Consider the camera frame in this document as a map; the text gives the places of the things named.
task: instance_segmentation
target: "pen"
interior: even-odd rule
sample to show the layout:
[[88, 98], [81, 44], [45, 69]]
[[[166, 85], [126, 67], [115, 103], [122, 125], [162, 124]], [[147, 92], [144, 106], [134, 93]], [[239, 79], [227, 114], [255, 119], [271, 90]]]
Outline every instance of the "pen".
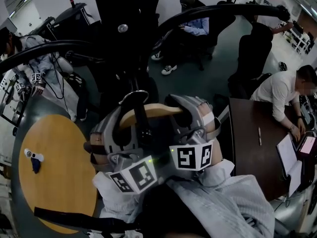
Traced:
[[259, 145], [262, 146], [261, 129], [260, 129], [260, 127], [258, 128], [258, 133], [259, 133]]

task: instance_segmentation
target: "dark wooden desk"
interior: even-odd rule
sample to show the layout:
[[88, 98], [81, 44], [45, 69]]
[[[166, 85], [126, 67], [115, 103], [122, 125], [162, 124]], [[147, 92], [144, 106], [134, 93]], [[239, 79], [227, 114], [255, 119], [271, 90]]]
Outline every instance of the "dark wooden desk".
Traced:
[[[282, 177], [282, 162], [276, 146], [287, 130], [272, 116], [272, 104], [250, 100], [229, 100], [233, 136], [235, 174], [254, 175], [268, 201], [288, 192], [289, 181]], [[293, 116], [293, 108], [285, 107], [286, 116]], [[261, 128], [262, 146], [259, 145]]]

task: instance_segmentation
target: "notebook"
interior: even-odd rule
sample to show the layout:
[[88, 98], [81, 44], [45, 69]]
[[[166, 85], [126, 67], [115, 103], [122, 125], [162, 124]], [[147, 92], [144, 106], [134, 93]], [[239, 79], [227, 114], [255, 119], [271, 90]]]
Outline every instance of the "notebook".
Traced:
[[283, 164], [285, 176], [291, 177], [288, 191], [288, 196], [290, 197], [301, 185], [302, 162], [297, 160], [289, 134], [277, 145], [277, 150]]

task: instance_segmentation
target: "round table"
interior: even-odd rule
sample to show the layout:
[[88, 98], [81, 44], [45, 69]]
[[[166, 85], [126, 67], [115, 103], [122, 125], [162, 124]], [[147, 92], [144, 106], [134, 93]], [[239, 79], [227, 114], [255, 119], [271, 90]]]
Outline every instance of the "round table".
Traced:
[[[19, 157], [19, 177], [24, 197], [34, 207], [48, 210], [83, 213], [92, 216], [97, 189], [92, 179], [96, 172], [90, 156], [83, 149], [85, 137], [71, 120], [49, 115], [37, 121], [27, 132]], [[42, 153], [44, 161], [35, 174], [24, 149]], [[49, 228], [63, 234], [77, 231], [41, 220]]]

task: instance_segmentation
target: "man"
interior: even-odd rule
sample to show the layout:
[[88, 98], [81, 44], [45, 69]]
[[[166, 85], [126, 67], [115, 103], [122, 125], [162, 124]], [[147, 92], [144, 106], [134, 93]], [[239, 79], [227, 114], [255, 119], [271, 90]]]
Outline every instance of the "man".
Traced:
[[[301, 115], [299, 95], [312, 95], [317, 88], [317, 75], [313, 67], [306, 65], [298, 71], [281, 71], [264, 81], [253, 93], [251, 100], [271, 102], [273, 117], [289, 129], [299, 141], [305, 133], [305, 125]], [[297, 115], [295, 126], [284, 113], [285, 105], [292, 103]]]
[[[278, 5], [286, 7], [286, 3], [284, 0], [257, 0], [257, 3], [260, 5], [268, 5], [274, 7], [277, 7]], [[293, 23], [291, 22], [291, 19], [290, 22], [288, 22], [285, 26], [279, 27], [281, 23], [280, 19], [270, 16], [258, 16], [257, 23], [263, 24], [270, 28], [272, 34], [278, 34], [293, 28]]]
[[[180, 0], [182, 12], [193, 9], [200, 5], [197, 0]], [[200, 18], [189, 21], [179, 26], [179, 29], [174, 29], [162, 45], [161, 51], [152, 56], [152, 60], [159, 61], [165, 59], [166, 67], [162, 70], [163, 75], [169, 75], [173, 70], [177, 69], [177, 52], [179, 44], [187, 43], [193, 45], [199, 42], [199, 36], [209, 34], [209, 18]]]

